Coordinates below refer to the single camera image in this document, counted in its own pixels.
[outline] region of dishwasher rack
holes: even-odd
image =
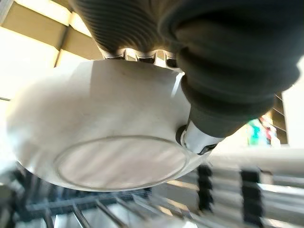
[[[304,227],[303,176],[271,172],[262,165],[228,167],[219,164],[208,163],[189,174],[198,177],[197,190],[194,188],[199,199],[196,210],[172,203],[155,193],[154,188],[85,192],[54,186],[26,170],[10,171],[6,174],[10,176],[9,183],[0,186],[0,227],[75,227],[75,223],[58,226],[58,221],[66,215],[82,228],[104,227],[105,220],[111,222],[107,227],[145,227],[143,222],[157,218],[167,221],[168,226],[171,218],[175,218],[186,221],[189,227]],[[136,223],[126,220],[117,207],[136,217]],[[39,225],[33,226],[33,221],[40,221]]]

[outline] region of metal bar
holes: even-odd
[[[159,205],[165,209],[168,209],[172,215],[174,215],[180,219],[184,219],[187,216],[185,213],[183,213],[183,211],[181,209],[170,204],[163,197],[150,196],[149,198],[150,198],[150,200],[153,201],[153,203],[156,203],[157,205]]]
[[[304,198],[304,189],[271,184],[258,184],[262,191],[280,193]]]
[[[149,217],[142,214],[140,211],[136,210],[135,208],[131,208],[128,204],[126,204],[123,200],[116,198],[116,202],[126,208],[128,211],[132,212],[133,214],[137,215],[141,219],[147,220]]]
[[[239,180],[240,179],[240,169],[231,169],[231,168],[220,168],[220,167],[212,167],[212,176],[213,177],[220,177],[225,179],[234,179]]]
[[[0,100],[2,100],[2,101],[10,101],[10,99],[7,99],[5,97],[0,97]]]
[[[51,217],[51,212],[49,210],[46,210],[44,221],[46,223],[47,228],[54,228],[53,219]]]
[[[132,195],[134,202],[136,204],[138,204],[139,206],[151,211],[152,213],[156,214],[156,215],[164,215],[164,213],[162,211],[160,211],[159,209],[147,204],[143,199],[141,199],[138,196]]]
[[[295,197],[293,195],[276,194],[273,192],[263,192],[262,196],[264,200],[273,201],[276,203],[282,203],[287,205],[297,205],[301,208],[304,207],[304,199]]]
[[[275,185],[304,188],[304,178],[299,178],[299,177],[274,175],[273,182]]]
[[[203,226],[207,226],[207,227],[210,227],[210,228],[227,228],[227,225],[225,224],[220,224],[219,221],[217,220],[213,220],[213,219],[210,219],[210,218],[207,218],[207,217],[202,217],[202,216],[199,216],[199,215],[196,215],[194,213],[190,213],[190,220],[193,221],[194,223],[197,223],[197,224],[201,224]]]
[[[115,214],[113,214],[105,205],[103,205],[100,201],[96,201],[97,207],[106,214],[117,226],[120,228],[128,227],[124,222],[122,222]]]
[[[264,216],[304,226],[304,208],[264,200]]]
[[[85,219],[84,215],[81,213],[81,211],[78,209],[78,207],[75,205],[73,209],[74,215],[79,223],[79,225],[82,228],[91,228],[88,221]]]
[[[211,190],[210,191],[214,204],[223,204],[232,208],[243,208],[243,197],[234,192]]]

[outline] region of shelf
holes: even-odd
[[[277,138],[280,140],[281,144],[287,144],[288,140],[287,140],[287,132],[279,127],[276,127],[276,135]]]
[[[283,101],[283,99],[282,99],[282,94],[281,94],[281,93],[275,94],[275,96],[276,96],[277,98],[279,98],[281,101]]]
[[[281,114],[282,116],[284,116],[283,113],[281,113],[279,110],[277,110],[276,108],[273,108],[273,110],[275,110],[277,113]]]
[[[275,109],[280,114],[284,115],[283,101],[280,100],[280,98],[277,96],[275,96],[273,109]]]

